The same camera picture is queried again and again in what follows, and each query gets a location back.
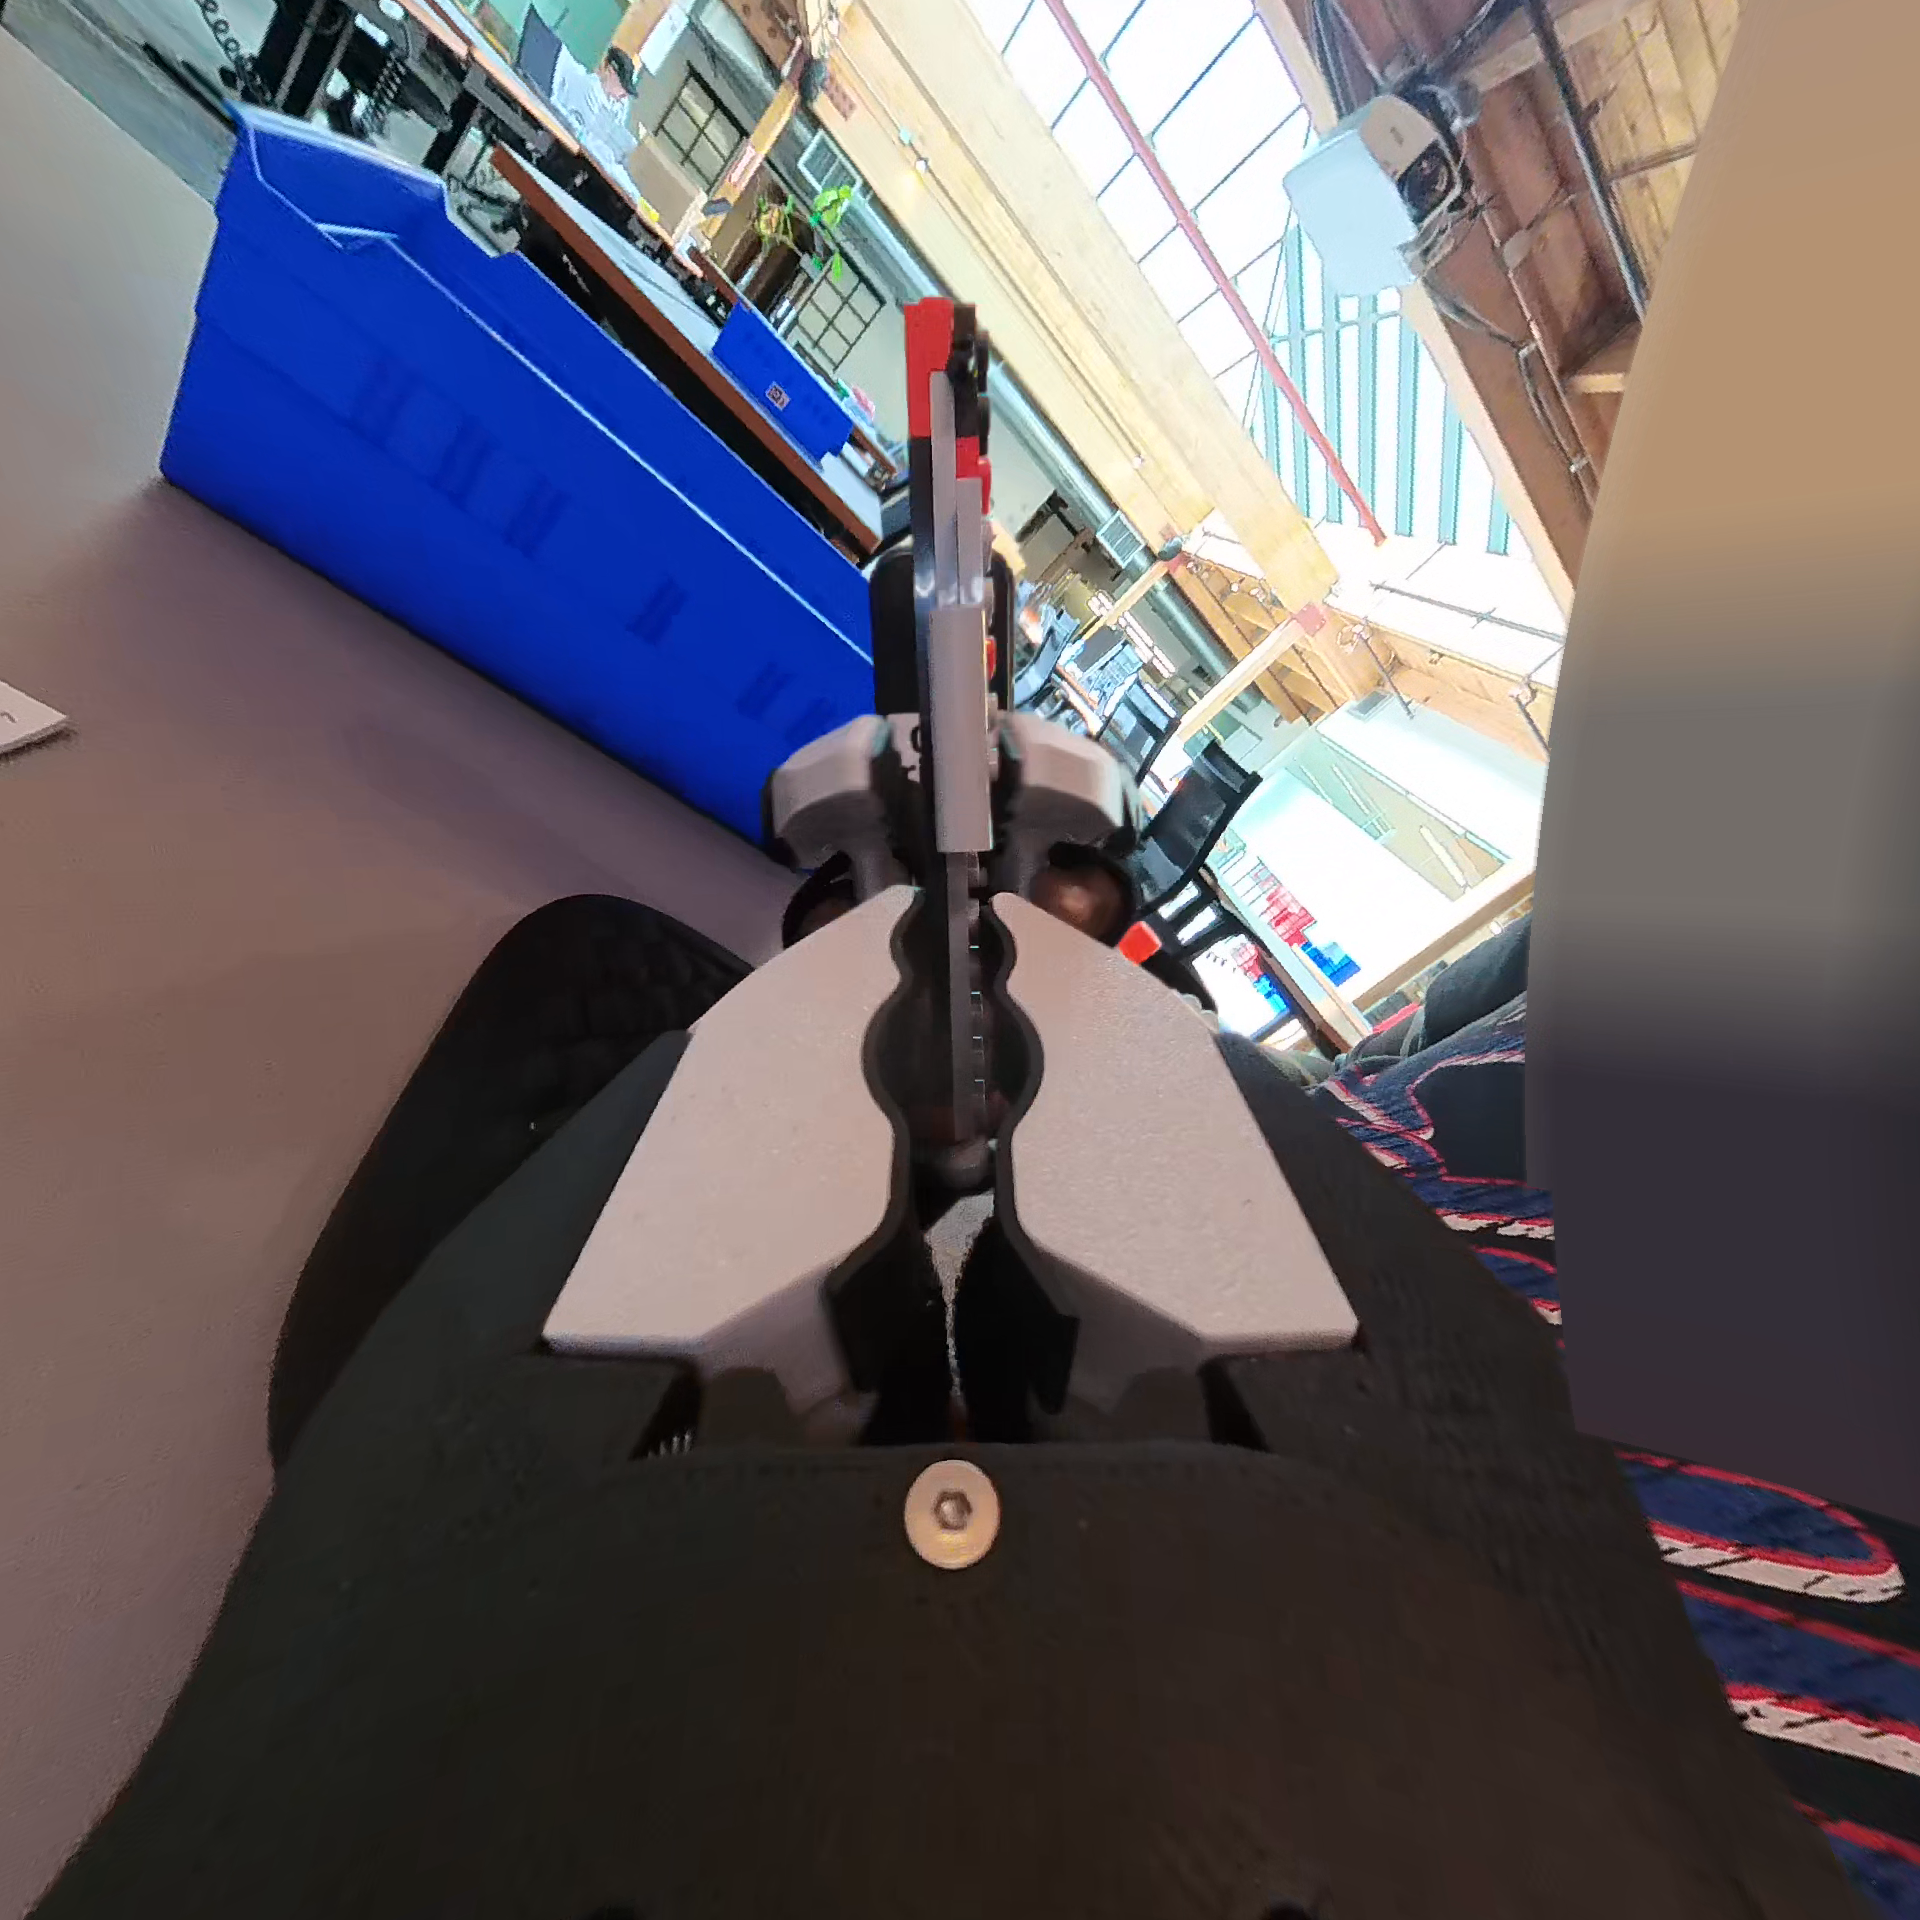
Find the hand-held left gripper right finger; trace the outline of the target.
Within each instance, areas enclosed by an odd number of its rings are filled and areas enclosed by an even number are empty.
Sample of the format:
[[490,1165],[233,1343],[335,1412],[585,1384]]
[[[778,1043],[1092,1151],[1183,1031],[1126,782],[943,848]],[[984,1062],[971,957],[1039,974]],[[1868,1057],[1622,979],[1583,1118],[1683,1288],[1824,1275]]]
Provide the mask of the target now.
[[1352,1348],[1356,1307],[1212,1020],[1019,896],[991,920],[1025,1070],[992,1220],[1026,1397],[1114,1411],[1153,1373]]

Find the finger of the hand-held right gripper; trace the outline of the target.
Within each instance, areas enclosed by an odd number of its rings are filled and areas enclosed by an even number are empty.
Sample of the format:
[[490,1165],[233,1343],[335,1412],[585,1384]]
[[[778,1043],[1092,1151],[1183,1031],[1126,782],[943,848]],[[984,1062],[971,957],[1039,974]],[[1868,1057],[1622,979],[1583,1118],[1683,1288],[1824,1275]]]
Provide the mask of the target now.
[[819,736],[764,789],[771,846],[794,872],[844,857],[854,880],[908,880],[896,851],[900,769],[890,715],[860,715]]
[[1032,710],[1009,710],[996,731],[996,840],[1128,855],[1142,832],[1137,780],[1108,747]]

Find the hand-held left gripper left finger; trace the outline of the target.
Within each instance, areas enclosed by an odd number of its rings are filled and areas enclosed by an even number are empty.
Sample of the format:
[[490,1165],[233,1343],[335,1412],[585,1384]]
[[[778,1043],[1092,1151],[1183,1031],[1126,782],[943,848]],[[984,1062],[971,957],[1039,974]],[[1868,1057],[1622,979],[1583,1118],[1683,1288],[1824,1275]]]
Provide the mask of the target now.
[[769,1373],[808,1424],[952,1388],[878,1033],[905,993],[895,884],[782,950],[690,1031],[592,1223],[544,1343]]

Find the grey and red lego assembly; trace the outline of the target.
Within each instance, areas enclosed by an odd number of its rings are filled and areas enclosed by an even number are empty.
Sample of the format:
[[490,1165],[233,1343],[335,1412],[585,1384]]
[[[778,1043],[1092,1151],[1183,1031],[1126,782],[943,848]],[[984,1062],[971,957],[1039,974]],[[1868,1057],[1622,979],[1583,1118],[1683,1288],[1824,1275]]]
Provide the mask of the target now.
[[987,344],[946,297],[905,309],[908,502],[919,661],[924,920],[940,1089],[930,1161],[960,1190],[992,1167],[986,998],[976,908],[995,848],[992,495]]

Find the small blue plastic bin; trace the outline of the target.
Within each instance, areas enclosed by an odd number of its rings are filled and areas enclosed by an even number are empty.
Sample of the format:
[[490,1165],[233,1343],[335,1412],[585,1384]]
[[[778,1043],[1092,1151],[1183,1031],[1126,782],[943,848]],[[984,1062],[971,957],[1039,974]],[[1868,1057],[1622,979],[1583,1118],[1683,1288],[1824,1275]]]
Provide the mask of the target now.
[[719,328],[712,359],[755,398],[786,436],[822,463],[844,452],[856,420],[848,406],[751,301],[736,301]]

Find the large blue plastic bin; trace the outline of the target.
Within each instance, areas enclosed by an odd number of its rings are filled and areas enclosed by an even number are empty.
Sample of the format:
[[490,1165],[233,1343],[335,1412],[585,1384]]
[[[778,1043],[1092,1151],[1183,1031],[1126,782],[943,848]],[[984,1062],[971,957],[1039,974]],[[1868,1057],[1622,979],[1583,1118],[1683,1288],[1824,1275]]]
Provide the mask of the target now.
[[226,111],[161,476],[762,840],[874,708],[856,565],[439,177]]

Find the black office chair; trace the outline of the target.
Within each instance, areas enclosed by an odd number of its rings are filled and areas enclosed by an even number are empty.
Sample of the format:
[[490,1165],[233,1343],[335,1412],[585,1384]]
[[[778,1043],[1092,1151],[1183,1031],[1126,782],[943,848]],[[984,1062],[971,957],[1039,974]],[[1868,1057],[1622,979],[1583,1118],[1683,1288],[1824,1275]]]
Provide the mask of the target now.
[[1212,870],[1223,835],[1256,795],[1260,777],[1248,772],[1212,736],[1191,740],[1186,769],[1143,828],[1128,860],[1142,919],[1170,957],[1195,952],[1242,934]]

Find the long wooden table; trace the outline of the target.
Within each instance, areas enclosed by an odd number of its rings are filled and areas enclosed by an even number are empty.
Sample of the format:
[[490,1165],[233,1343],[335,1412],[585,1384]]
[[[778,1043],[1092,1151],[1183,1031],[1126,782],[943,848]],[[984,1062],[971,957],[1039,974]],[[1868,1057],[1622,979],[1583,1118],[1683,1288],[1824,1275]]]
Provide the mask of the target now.
[[870,566],[880,549],[880,499],[856,478],[848,459],[808,459],[758,398],[713,360],[719,324],[636,243],[510,148],[492,147],[490,160],[519,199],[519,252],[532,268],[830,547]]

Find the green potted plant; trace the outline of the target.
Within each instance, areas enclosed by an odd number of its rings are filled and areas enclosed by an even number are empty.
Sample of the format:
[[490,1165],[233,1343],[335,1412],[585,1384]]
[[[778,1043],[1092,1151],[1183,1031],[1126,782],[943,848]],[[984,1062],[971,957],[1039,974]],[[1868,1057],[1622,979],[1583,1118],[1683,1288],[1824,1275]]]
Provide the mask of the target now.
[[815,261],[830,284],[842,284],[842,229],[856,199],[854,181],[822,188],[804,201],[759,195],[752,229],[767,249],[786,249],[798,261]]

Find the red ceiling pipe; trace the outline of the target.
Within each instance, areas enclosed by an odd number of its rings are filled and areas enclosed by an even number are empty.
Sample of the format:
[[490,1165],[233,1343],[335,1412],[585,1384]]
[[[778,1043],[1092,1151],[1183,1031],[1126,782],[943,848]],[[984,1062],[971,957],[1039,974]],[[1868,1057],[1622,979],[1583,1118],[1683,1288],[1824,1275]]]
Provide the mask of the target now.
[[1026,4],[1074,68],[1044,111],[1239,424],[1310,521],[1386,539],[1370,413],[1343,427],[1347,319],[1284,190],[1310,109],[1260,4]]

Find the white ceiling projector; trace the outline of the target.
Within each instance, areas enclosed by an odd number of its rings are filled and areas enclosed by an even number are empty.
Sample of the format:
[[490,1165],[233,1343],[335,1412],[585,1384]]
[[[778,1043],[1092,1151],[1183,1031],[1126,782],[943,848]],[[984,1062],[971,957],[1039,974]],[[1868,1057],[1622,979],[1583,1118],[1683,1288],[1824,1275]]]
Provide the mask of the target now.
[[1422,280],[1472,201],[1450,97],[1433,86],[1382,91],[1347,111],[1282,190],[1335,294]]

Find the person's dark patterned jacket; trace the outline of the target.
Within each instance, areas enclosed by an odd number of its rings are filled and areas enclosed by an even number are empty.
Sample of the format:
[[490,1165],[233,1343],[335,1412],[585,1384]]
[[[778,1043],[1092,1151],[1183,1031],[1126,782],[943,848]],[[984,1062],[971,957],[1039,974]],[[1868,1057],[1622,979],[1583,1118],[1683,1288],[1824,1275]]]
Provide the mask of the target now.
[[[1530,916],[1441,967],[1312,1099],[1561,1333],[1553,1200],[1526,1169]],[[1736,1716],[1872,1915],[1918,1915],[1918,1542],[1875,1511],[1622,1449]]]

